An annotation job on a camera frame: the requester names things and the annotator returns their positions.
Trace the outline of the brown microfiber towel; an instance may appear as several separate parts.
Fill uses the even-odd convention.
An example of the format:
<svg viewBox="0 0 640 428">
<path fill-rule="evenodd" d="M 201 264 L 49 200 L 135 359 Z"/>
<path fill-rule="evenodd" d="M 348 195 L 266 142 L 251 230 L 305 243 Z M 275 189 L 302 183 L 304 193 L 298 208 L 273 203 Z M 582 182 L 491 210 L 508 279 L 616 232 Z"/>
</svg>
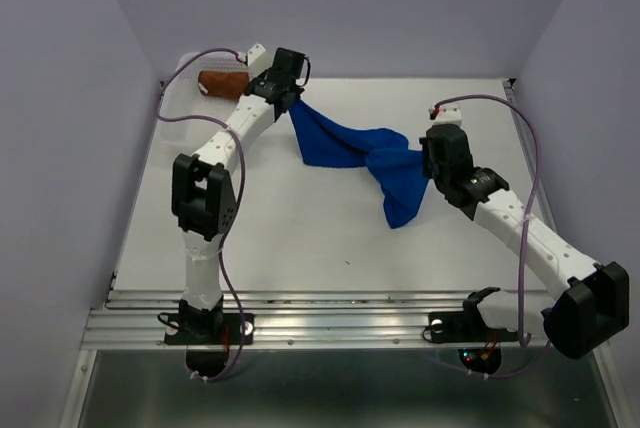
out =
<svg viewBox="0 0 640 428">
<path fill-rule="evenodd" d="M 249 80 L 247 72 L 205 70 L 199 73 L 197 82 L 203 96 L 238 101 L 247 88 Z"/>
</svg>

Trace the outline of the blue microfiber towel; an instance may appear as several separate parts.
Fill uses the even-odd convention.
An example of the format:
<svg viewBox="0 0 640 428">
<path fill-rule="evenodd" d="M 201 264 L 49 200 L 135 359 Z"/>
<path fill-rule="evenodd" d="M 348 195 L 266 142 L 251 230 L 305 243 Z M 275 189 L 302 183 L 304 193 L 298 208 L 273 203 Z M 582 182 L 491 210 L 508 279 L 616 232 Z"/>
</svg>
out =
<svg viewBox="0 0 640 428">
<path fill-rule="evenodd" d="M 289 111 L 303 162 L 308 166 L 365 168 L 378 182 L 388 226 L 401 228 L 420 210 L 429 178 L 420 151 L 389 128 L 355 129 L 336 123 L 299 101 Z"/>
</svg>

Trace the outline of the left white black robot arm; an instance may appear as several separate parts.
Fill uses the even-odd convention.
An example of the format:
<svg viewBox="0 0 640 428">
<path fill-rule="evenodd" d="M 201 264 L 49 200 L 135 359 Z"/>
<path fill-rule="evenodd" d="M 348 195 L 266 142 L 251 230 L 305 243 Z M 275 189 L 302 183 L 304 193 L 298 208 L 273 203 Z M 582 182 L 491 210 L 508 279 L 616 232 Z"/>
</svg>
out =
<svg viewBox="0 0 640 428">
<path fill-rule="evenodd" d="M 172 166 L 171 211 L 183 232 L 186 280 L 170 326 L 198 344 L 223 330 L 220 255 L 244 190 L 233 187 L 232 175 L 236 169 L 246 174 L 246 152 L 299 101 L 304 85 L 298 80 L 309 77 L 307 55 L 278 48 L 265 58 L 259 49 L 247 53 L 250 81 L 220 130 L 192 154 L 178 155 Z"/>
</svg>

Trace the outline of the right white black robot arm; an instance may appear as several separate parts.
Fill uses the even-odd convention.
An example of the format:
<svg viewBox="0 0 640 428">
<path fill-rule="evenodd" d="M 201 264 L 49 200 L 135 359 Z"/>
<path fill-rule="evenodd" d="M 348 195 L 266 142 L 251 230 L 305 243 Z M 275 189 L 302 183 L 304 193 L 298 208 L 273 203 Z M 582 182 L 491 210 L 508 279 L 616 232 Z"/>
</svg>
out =
<svg viewBox="0 0 640 428">
<path fill-rule="evenodd" d="M 470 343 L 523 331 L 544 337 L 565 357 L 582 358 L 629 325 L 629 275 L 572 248 L 524 204 L 495 171 L 473 163 L 464 130 L 435 124 L 421 138 L 423 164 L 437 190 L 467 218 L 516 254 L 546 291 L 522 297 L 497 287 L 471 293 L 461 309 L 433 312 L 433 343 Z"/>
</svg>

